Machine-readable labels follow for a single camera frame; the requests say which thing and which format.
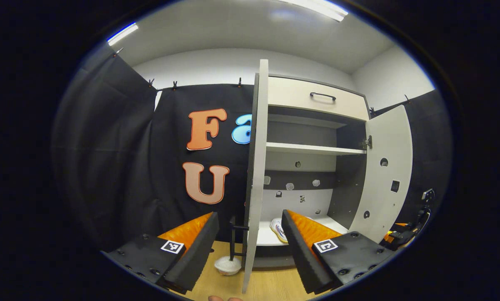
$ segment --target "wooden table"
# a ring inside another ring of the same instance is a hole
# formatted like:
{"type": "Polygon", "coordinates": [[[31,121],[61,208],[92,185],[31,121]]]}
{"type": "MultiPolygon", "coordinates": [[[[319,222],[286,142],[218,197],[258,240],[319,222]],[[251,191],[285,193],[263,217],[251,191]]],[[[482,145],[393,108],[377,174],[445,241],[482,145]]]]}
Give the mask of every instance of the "wooden table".
{"type": "MultiPolygon", "coordinates": [[[[221,297],[224,301],[230,297],[237,297],[244,301],[305,301],[316,296],[314,293],[305,293],[296,268],[255,268],[250,277],[248,290],[243,294],[244,271],[242,269],[233,276],[223,276],[215,268],[217,259],[229,256],[229,243],[215,241],[212,248],[215,251],[209,254],[206,266],[194,289],[182,296],[196,301],[207,301],[208,296],[211,295],[221,297]]],[[[235,244],[235,252],[241,251],[242,244],[235,244]]]]}

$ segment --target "ceiling light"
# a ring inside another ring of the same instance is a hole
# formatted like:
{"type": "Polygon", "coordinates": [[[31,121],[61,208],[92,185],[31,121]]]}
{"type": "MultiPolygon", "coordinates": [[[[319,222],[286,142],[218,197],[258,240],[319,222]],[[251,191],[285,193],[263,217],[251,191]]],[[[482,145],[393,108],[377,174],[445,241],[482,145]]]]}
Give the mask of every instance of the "ceiling light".
{"type": "Polygon", "coordinates": [[[109,46],[114,45],[116,42],[122,40],[122,38],[125,38],[128,34],[130,34],[131,32],[134,32],[137,29],[139,29],[139,27],[137,26],[137,23],[133,22],[131,25],[122,29],[121,31],[116,33],[114,36],[109,38],[109,40],[107,40],[107,42],[109,42],[109,46]]]}
{"type": "Polygon", "coordinates": [[[309,8],[315,12],[326,15],[334,20],[342,21],[348,12],[339,6],[328,2],[326,0],[278,0],[282,2],[287,2],[303,8],[309,8]]]}

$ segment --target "decorative letter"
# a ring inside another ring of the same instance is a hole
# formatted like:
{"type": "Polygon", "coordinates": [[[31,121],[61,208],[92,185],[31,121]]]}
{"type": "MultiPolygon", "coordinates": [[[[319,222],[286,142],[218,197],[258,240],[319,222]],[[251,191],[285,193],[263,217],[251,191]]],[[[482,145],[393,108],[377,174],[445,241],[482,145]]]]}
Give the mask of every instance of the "decorative letter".
{"type": "Polygon", "coordinates": [[[187,143],[187,149],[197,151],[199,149],[211,148],[213,143],[207,140],[207,132],[214,138],[218,135],[218,120],[211,119],[207,122],[207,118],[215,117],[221,121],[226,120],[227,113],[224,109],[215,109],[208,111],[196,111],[188,115],[192,119],[192,128],[190,132],[190,141],[187,143]]]}
{"type": "Polygon", "coordinates": [[[183,169],[185,170],[185,188],[192,199],[204,204],[217,204],[222,200],[223,184],[226,175],[229,173],[229,168],[218,165],[209,168],[209,171],[214,176],[212,194],[203,194],[200,190],[200,174],[204,170],[202,164],[185,162],[183,163],[183,169]]]}
{"type": "Polygon", "coordinates": [[[237,126],[231,133],[231,138],[238,144],[248,144],[250,143],[250,131],[251,131],[251,114],[242,115],[235,123],[240,125],[237,126]]]}

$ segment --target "drawer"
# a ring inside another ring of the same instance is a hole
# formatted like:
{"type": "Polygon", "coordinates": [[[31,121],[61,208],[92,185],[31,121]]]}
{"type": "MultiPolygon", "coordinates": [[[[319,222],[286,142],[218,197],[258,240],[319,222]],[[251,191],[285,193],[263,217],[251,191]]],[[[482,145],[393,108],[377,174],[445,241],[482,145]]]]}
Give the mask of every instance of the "drawer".
{"type": "Polygon", "coordinates": [[[269,77],[269,105],[326,112],[358,120],[368,120],[364,97],[338,88],[303,80],[269,77]],[[311,92],[326,94],[310,96],[311,92]]]}

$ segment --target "white bowl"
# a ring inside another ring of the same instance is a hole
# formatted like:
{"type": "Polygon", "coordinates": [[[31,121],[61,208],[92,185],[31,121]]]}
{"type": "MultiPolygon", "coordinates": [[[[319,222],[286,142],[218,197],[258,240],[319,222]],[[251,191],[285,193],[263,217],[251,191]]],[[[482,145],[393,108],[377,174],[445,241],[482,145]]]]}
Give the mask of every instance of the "white bowl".
{"type": "Polygon", "coordinates": [[[218,270],[218,273],[225,276],[235,275],[241,267],[241,261],[238,258],[233,258],[233,261],[229,261],[229,256],[224,256],[215,261],[215,268],[218,270]]]}

